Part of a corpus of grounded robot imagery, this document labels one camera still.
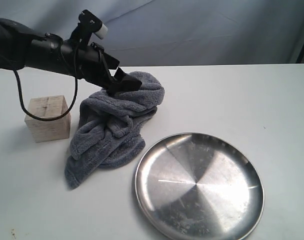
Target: blue towel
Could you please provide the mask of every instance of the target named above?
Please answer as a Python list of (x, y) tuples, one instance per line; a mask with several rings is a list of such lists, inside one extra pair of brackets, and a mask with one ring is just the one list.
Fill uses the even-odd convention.
[(165, 90), (150, 73), (135, 71), (138, 91), (116, 93), (102, 89), (80, 105), (80, 120), (70, 143), (67, 159), (67, 184), (77, 188), (95, 169), (121, 167), (133, 160), (145, 147), (140, 135), (144, 123), (157, 112)]

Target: wooden cube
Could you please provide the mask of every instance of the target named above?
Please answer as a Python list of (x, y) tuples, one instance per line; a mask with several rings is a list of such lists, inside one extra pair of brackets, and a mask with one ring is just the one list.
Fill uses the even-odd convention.
[[(28, 105), (28, 111), (40, 118), (58, 117), (67, 109), (68, 105), (63, 95), (32, 98)], [(70, 113), (55, 121), (40, 121), (26, 115), (24, 121), (36, 143), (70, 137)]]

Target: gray backdrop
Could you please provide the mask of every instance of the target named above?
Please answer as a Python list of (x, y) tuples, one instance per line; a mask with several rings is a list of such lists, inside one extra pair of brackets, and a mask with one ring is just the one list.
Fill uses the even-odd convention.
[(0, 17), (64, 38), (83, 9), (122, 66), (288, 63), (304, 39), (304, 0), (0, 0)]

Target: white table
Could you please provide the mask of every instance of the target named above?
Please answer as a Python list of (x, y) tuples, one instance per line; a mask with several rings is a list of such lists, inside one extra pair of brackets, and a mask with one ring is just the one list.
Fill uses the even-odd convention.
[[(217, 136), (257, 169), (265, 189), (263, 217), (250, 240), (304, 240), (304, 64), (125, 67), (150, 72), (166, 94), (141, 133), (146, 149), (180, 132)], [(65, 95), (71, 77), (19, 71), (30, 98)], [(80, 81), (80, 102), (97, 91)], [(68, 190), (64, 168), (70, 139), (34, 143), (24, 123), (16, 80), (0, 70), (0, 240), (165, 239), (140, 215), (132, 195), (139, 157), (115, 170), (97, 170)]]

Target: stainless steel plate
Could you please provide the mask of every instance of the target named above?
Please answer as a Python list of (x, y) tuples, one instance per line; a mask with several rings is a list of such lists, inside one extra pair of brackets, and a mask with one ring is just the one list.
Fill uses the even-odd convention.
[(200, 133), (169, 136), (142, 157), (134, 179), (139, 206), (174, 240), (239, 240), (258, 224), (260, 178), (233, 146)]

